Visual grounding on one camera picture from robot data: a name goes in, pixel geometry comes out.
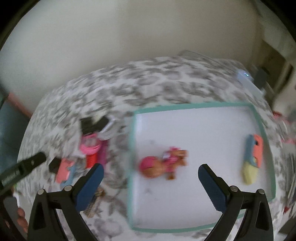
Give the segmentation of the black binder clip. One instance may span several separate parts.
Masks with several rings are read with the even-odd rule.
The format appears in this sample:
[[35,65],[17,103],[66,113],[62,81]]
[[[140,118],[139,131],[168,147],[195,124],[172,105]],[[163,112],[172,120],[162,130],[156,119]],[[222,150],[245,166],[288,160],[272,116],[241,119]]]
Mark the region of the black binder clip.
[[102,131],[109,124],[109,119],[103,116],[97,122],[93,122],[91,117],[82,118],[80,120],[80,127],[83,136],[90,135],[94,132]]

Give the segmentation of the teal-rimmed white tray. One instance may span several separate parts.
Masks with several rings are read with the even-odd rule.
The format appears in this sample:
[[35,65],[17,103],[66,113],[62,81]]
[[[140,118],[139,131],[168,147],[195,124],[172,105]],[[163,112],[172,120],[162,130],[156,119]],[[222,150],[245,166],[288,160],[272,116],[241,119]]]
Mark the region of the teal-rimmed white tray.
[[[262,165],[256,181],[246,185],[242,166],[249,135],[263,138]],[[188,152],[187,165],[165,176],[145,178],[139,171],[147,156],[162,157],[171,147]],[[134,112],[129,132],[127,216],[139,232],[193,232],[215,225],[221,213],[198,178],[207,164],[217,176],[241,191],[276,196],[273,156],[261,117],[246,102],[204,102],[145,108]]]

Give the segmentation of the coral blue plastic toy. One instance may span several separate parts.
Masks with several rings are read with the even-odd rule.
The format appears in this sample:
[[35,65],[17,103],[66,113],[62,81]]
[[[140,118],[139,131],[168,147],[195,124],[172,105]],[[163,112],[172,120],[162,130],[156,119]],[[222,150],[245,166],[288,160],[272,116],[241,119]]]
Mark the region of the coral blue plastic toy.
[[74,161],[63,158],[61,160],[58,172],[56,174],[56,182],[59,184],[66,182],[70,177],[70,173],[71,173],[70,169],[74,167],[74,165],[75,165]]

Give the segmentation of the pink helmet puppy figure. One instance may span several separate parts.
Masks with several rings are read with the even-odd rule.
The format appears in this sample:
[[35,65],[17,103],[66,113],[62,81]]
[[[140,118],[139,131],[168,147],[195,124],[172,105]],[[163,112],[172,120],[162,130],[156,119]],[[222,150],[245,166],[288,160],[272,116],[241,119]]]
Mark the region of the pink helmet puppy figure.
[[158,178],[166,174],[167,180],[176,178],[176,169],[187,166],[188,151],[170,147],[163,153],[162,158],[157,156],[144,157],[139,164],[140,173],[146,178]]

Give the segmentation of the small black rectangular block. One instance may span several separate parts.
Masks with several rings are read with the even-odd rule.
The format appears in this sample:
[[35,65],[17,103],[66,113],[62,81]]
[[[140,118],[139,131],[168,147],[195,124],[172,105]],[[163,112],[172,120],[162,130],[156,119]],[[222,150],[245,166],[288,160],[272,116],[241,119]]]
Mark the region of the small black rectangular block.
[[57,174],[60,164],[61,164],[61,159],[55,157],[49,164],[49,172],[53,173],[53,174]]

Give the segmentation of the grey floral tablecloth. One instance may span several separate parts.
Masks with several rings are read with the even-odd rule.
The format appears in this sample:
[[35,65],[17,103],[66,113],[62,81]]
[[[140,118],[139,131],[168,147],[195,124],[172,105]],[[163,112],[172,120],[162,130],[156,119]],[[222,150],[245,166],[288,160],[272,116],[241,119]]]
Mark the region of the grey floral tablecloth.
[[276,197],[270,203],[274,233],[281,227],[287,195],[285,167],[279,129],[265,99],[254,96],[235,78],[240,62],[207,57],[158,57],[114,65],[52,90],[39,102],[22,140],[18,159],[44,152],[73,156],[78,161],[75,178],[85,174],[79,146],[79,120],[97,114],[112,114],[120,128],[111,140],[106,196],[85,221],[99,240],[203,240],[209,230],[176,234],[136,232],[127,224],[127,131],[133,111],[169,104],[200,102],[251,102],[260,114],[272,151]]

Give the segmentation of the white translucent box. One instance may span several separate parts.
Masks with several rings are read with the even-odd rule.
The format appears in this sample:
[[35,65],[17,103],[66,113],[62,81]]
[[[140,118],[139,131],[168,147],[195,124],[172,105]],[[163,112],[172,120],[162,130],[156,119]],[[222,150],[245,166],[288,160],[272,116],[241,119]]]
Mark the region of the white translucent box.
[[250,73],[243,69],[238,69],[236,71],[237,80],[256,98],[263,98],[266,94],[265,90],[260,90],[255,84],[254,79]]

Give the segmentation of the pink and red toy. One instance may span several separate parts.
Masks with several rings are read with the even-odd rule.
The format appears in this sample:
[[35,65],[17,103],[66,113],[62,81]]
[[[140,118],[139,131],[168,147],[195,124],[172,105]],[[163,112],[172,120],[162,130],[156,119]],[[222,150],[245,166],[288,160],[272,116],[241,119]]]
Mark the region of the pink and red toy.
[[102,141],[97,134],[82,136],[80,150],[86,156],[86,168],[90,169],[94,164],[100,164],[103,167],[107,162],[108,140]]

